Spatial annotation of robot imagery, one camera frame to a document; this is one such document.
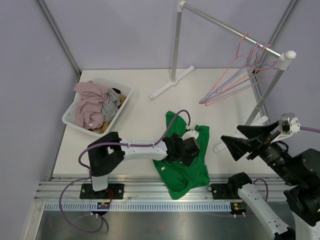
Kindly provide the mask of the green tank top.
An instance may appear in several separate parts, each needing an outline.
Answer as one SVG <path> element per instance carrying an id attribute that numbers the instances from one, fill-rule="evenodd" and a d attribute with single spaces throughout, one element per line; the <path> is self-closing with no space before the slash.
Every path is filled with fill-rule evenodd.
<path id="1" fill-rule="evenodd" d="M 190 166 L 186 166 L 180 161 L 152 161 L 173 200 L 180 199 L 193 188 L 205 187 L 210 182 L 208 169 L 205 165 L 205 156 L 210 139 L 210 127 L 196 125 L 195 130 L 199 133 L 196 140 L 199 145 L 199 154 L 194 158 Z"/>

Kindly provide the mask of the grey tank top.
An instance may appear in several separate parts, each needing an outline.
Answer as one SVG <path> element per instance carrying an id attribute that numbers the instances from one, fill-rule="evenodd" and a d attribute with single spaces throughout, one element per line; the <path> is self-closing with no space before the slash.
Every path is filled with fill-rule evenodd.
<path id="1" fill-rule="evenodd" d="M 107 96 L 109 98 L 109 102 L 103 103 L 101 109 L 101 114 L 104 117 L 104 122 L 107 122 L 111 118 L 116 116 L 121 99 L 120 95 L 113 92 L 112 88 L 108 89 Z"/>

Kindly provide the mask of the brown tank top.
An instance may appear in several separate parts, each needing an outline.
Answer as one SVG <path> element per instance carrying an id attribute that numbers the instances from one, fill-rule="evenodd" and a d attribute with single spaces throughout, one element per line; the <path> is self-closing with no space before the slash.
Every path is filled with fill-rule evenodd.
<path id="1" fill-rule="evenodd" d="M 120 105 L 117 107 L 117 111 L 120 110 L 120 108 L 122 107 L 122 105 L 123 105 L 124 101 L 126 100 L 126 98 L 127 98 L 127 97 L 126 97 L 125 95 L 120 94 Z M 99 128 L 90 129 L 90 131 L 96 132 L 96 133 L 98 133 L 98 134 L 103 134 L 103 133 L 105 133 L 106 130 L 107 130 L 107 128 L 110 126 L 110 124 L 111 124 L 111 122 L 112 122 L 112 120 L 113 120 L 114 118 L 115 118 L 115 117 L 111 118 L 111 119 L 108 120 L 108 121 L 105 121 L 105 122 L 103 123 L 103 125 L 102 125 L 101 127 L 99 127 Z"/>

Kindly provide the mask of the black tank top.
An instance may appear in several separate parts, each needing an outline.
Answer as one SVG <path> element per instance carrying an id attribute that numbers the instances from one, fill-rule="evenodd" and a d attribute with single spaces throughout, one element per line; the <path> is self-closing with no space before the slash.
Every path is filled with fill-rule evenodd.
<path id="1" fill-rule="evenodd" d="M 114 93 L 117 93 L 118 95 L 121 95 L 121 94 L 122 94 L 121 90 L 119 90 L 119 89 L 117 89 L 117 88 L 114 88 L 114 87 L 113 87 L 112 90 L 113 90 Z"/>

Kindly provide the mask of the pink tank top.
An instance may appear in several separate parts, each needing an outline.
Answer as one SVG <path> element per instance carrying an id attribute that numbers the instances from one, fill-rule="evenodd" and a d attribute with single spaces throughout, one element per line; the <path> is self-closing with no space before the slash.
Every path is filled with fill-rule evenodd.
<path id="1" fill-rule="evenodd" d="M 73 90 L 80 96 L 75 108 L 75 124 L 86 130 L 100 128 L 104 123 L 103 104 L 110 101 L 108 88 L 90 80 L 77 83 Z"/>

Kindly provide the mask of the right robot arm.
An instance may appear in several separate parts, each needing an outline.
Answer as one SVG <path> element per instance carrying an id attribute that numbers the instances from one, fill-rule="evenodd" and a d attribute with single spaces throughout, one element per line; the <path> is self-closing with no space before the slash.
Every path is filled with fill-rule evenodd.
<path id="1" fill-rule="evenodd" d="M 278 217 L 244 172 L 228 178 L 228 195 L 240 197 L 249 206 L 271 240 L 318 240 L 320 152 L 309 148 L 291 156 L 288 145 L 282 140 L 301 130 L 299 120 L 294 117 L 265 126 L 239 125 L 237 130 L 244 138 L 223 135 L 221 140 L 235 161 L 244 155 L 248 160 L 260 157 L 289 186 L 283 194 L 292 212 L 295 228 Z"/>

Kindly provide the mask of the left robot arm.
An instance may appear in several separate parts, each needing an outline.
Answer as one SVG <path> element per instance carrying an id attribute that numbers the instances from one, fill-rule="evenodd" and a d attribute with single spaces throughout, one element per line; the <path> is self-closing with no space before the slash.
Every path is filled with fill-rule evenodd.
<path id="1" fill-rule="evenodd" d="M 180 163 L 189 167 L 200 153 L 199 133 L 188 130 L 182 136 L 174 133 L 158 141 L 133 141 L 111 132 L 90 144 L 79 156 L 87 153 L 91 179 L 90 193 L 97 199 L 108 194 L 108 176 L 123 161 L 155 160 Z"/>

